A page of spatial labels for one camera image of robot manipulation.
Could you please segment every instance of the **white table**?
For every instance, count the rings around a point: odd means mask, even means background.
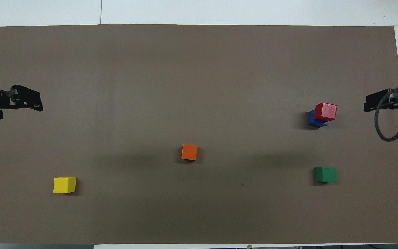
[[[0,26],[78,24],[395,26],[398,52],[398,0],[0,0]],[[395,85],[388,82],[388,87]],[[246,246],[96,245],[95,248]],[[291,245],[253,245],[268,246]]]

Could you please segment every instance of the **wooden block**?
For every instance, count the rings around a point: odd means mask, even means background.
[[[334,167],[316,167],[316,180],[322,183],[336,183],[337,169]]]
[[[76,177],[58,177],[53,180],[53,193],[68,194],[76,191]]]
[[[182,147],[182,159],[186,160],[196,160],[198,153],[198,147],[196,145],[183,145]]]
[[[336,119],[337,106],[335,104],[320,103],[316,106],[314,118],[316,120],[328,122]]]
[[[312,110],[312,111],[308,114],[308,124],[309,124],[310,126],[316,126],[316,127],[327,126],[327,125],[328,125],[327,122],[320,121],[320,120],[316,120],[316,119],[314,118],[314,113],[315,113],[315,112],[316,112],[315,110]]]

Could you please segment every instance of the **yellow block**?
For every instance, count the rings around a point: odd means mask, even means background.
[[[76,177],[58,177],[53,180],[53,193],[68,194],[76,191]]]

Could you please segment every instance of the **blue block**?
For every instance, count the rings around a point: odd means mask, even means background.
[[[324,121],[319,121],[317,119],[314,119],[314,114],[316,113],[316,110],[312,110],[310,114],[308,115],[308,124],[310,126],[316,126],[316,127],[322,127],[322,126],[327,126],[328,122]]]

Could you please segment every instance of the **orange block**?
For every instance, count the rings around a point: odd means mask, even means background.
[[[197,153],[198,147],[196,145],[183,145],[181,158],[194,161]]]

